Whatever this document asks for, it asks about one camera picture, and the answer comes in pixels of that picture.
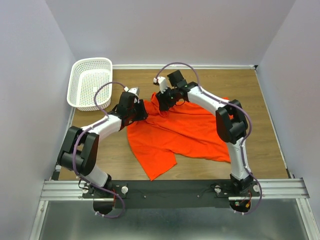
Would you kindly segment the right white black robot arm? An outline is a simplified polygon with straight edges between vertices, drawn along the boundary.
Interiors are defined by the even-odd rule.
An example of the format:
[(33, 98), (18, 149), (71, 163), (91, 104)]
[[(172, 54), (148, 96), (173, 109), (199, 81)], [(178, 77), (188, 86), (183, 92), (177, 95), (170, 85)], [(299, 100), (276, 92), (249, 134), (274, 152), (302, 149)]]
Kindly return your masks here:
[(196, 104), (215, 116), (218, 137), (227, 144), (231, 163), (230, 191), (241, 196), (254, 179), (248, 164), (246, 138), (252, 122), (238, 100), (220, 98), (200, 85), (200, 81), (187, 82), (180, 70), (167, 75), (156, 76), (153, 84), (159, 86), (156, 98), (160, 111), (168, 111), (179, 100)]

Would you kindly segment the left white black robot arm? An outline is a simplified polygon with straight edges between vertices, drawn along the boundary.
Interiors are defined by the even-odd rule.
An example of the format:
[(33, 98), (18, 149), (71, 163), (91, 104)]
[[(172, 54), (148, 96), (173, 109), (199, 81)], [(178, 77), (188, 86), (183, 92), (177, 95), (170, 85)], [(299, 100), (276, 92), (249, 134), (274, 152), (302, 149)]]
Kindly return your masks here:
[(130, 124), (147, 119), (139, 88), (121, 93), (118, 104), (101, 120), (82, 128), (71, 126), (64, 137), (57, 164), (90, 182), (101, 198), (112, 191), (112, 177), (97, 165), (99, 142)]

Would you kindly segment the orange t-shirt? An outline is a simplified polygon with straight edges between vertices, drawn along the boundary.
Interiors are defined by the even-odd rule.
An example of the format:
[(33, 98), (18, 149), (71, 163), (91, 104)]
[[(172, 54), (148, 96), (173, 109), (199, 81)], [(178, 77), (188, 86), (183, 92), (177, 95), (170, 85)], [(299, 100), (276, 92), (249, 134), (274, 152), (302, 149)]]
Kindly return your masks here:
[(195, 103), (160, 111), (156, 95), (144, 101), (147, 119), (126, 128), (129, 146), (153, 181), (172, 169), (175, 155), (230, 163), (227, 144), (217, 133), (216, 118)]

